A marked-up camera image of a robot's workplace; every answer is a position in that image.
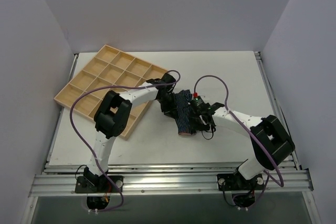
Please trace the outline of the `navy striped underwear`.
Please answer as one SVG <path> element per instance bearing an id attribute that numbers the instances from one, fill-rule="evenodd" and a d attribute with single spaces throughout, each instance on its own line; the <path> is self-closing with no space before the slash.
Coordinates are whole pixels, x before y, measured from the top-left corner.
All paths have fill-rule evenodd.
<path id="1" fill-rule="evenodd" d="M 192 99 L 190 90 L 181 90 L 179 93 L 175 93 L 174 99 L 177 108 L 175 123 L 177 125 L 178 135 L 195 135 L 196 131 L 192 129 L 189 121 L 191 111 L 189 103 Z"/>

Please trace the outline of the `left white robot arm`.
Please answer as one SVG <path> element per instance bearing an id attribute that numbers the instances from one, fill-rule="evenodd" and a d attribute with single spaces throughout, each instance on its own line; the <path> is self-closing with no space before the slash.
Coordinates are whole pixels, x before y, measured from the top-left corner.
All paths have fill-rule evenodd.
<path id="1" fill-rule="evenodd" d="M 93 154 L 83 176 L 87 186 L 94 192 L 105 188 L 104 173 L 115 139 L 125 130 L 131 110 L 143 103 L 157 100 L 161 111 L 170 118 L 177 118 L 173 89 L 177 81 L 169 73 L 162 78 L 149 79 L 133 90 L 106 93 L 95 115 L 96 140 Z"/>

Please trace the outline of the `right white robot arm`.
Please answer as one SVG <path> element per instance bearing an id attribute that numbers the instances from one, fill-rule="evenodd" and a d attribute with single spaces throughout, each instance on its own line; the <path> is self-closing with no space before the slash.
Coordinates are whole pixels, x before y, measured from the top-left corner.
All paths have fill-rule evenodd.
<path id="1" fill-rule="evenodd" d="M 230 110 L 222 103 L 211 105 L 197 93 L 189 105 L 193 130 L 214 133 L 217 127 L 223 127 L 250 138 L 254 156 L 236 169 L 233 182 L 238 188 L 246 188 L 265 170 L 275 170 L 295 150 L 294 142 L 274 115 L 261 118 Z"/>

